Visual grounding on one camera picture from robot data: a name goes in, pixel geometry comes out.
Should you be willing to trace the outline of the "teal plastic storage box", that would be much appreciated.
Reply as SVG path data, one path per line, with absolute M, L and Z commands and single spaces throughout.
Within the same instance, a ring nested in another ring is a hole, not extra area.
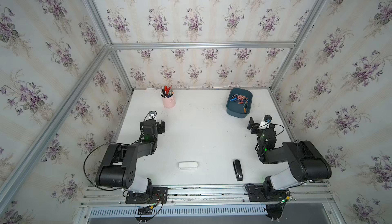
M 251 111 L 252 100 L 251 91 L 233 88 L 226 103 L 227 114 L 236 118 L 246 118 Z

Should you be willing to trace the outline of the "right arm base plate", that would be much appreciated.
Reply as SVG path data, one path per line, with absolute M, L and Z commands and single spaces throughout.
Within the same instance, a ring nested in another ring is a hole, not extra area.
M 290 199 L 288 190 L 275 190 L 269 185 L 246 184 L 245 191 L 250 202 L 279 202 L 285 203 Z

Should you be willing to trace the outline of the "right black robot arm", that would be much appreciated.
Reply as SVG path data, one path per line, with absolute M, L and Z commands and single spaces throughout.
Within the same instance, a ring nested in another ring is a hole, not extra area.
M 258 159 L 263 164 L 278 164 L 286 162 L 288 168 L 273 176 L 268 176 L 263 182 L 264 196 L 272 198 L 285 190 L 297 187 L 306 181 L 327 180 L 332 176 L 332 169 L 326 159 L 310 141 L 289 141 L 276 147 L 278 133 L 277 124 L 272 123 L 272 117 L 266 115 L 263 123 L 249 119 L 247 129 L 256 135 L 255 150 Z

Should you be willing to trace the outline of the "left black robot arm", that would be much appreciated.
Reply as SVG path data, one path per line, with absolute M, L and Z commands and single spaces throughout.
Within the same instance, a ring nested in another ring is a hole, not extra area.
M 140 123 L 141 137 L 134 143 L 111 144 L 96 174 L 99 187 L 120 188 L 140 194 L 153 194 L 152 180 L 136 173 L 137 160 L 155 153 L 158 135 L 165 133 L 164 121 L 148 119 Z

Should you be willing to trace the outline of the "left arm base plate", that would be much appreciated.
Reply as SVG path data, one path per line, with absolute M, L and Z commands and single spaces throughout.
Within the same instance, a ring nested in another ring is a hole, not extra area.
M 134 193 L 130 192 L 126 195 L 126 204 L 158 204 L 167 202 L 167 187 L 153 187 L 152 193 Z

